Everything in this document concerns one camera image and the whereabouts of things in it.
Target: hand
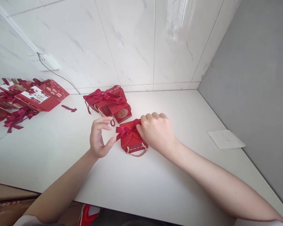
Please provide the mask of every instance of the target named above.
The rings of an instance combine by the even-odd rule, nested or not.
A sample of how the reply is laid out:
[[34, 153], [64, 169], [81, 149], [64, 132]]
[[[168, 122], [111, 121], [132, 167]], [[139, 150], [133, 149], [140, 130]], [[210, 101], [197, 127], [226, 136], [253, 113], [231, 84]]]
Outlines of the hand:
[[168, 157], [169, 153], [180, 143], [174, 136], [169, 119], [164, 113], [153, 112], [143, 115], [141, 123], [136, 126], [140, 136], [163, 156]]
[[113, 117], [102, 117], [94, 120], [92, 123], [89, 152], [98, 159], [105, 157], [116, 141], [116, 137], [112, 137], [107, 144], [104, 145], [102, 137], [102, 129], [111, 130], [108, 125], [112, 119]]

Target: power cord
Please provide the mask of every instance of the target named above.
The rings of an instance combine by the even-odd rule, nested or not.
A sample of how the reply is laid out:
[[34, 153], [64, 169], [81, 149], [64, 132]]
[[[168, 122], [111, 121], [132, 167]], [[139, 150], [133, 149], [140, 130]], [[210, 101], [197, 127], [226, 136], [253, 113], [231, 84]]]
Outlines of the power cord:
[[[39, 58], [41, 64], [43, 64], [43, 62], [42, 62], [42, 60], [41, 60], [41, 55], [40, 55], [38, 52], [37, 52], [37, 54], [38, 54], [38, 58]], [[56, 74], [56, 73], [53, 72], [52, 70], [50, 70], [45, 64], [43, 64], [43, 66], [46, 67], [51, 73], [54, 73], [55, 75], [59, 76], [60, 78], [62, 78], [62, 79], [64, 79], [64, 80], [66, 80], [67, 82], [69, 82], [69, 83], [73, 86], [73, 88], [78, 92], [78, 94], [80, 94], [80, 92], [76, 89], [76, 87], [75, 87], [70, 81], [68, 81], [67, 79], [63, 78], [62, 76]]]

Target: left hand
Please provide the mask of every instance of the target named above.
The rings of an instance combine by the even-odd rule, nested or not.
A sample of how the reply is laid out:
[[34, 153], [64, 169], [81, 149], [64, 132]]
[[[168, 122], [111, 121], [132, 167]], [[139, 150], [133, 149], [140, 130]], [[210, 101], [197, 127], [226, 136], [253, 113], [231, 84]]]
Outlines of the left hand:
[[107, 144], [104, 145], [102, 137], [102, 129], [111, 130], [108, 125], [112, 119], [113, 117], [102, 117], [94, 120], [92, 123], [89, 152], [98, 159], [105, 157], [116, 141], [116, 137], [112, 137]]

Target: gold double happiness emblem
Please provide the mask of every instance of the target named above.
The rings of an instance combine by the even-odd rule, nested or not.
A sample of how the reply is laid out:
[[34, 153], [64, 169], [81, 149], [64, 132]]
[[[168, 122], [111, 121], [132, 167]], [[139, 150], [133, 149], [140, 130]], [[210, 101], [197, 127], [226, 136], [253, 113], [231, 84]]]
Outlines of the gold double happiness emblem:
[[118, 118], [125, 118], [128, 115], [128, 110], [123, 108], [117, 113]]

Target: right hand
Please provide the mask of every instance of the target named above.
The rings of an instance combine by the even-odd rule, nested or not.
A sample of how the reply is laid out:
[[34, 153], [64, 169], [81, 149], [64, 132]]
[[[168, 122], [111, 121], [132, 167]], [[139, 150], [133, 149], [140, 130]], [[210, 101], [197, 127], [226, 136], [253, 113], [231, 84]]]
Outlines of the right hand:
[[153, 112], [142, 115], [141, 123], [136, 126], [136, 129], [142, 139], [164, 157], [169, 157], [180, 142], [173, 134], [168, 117], [164, 113]]

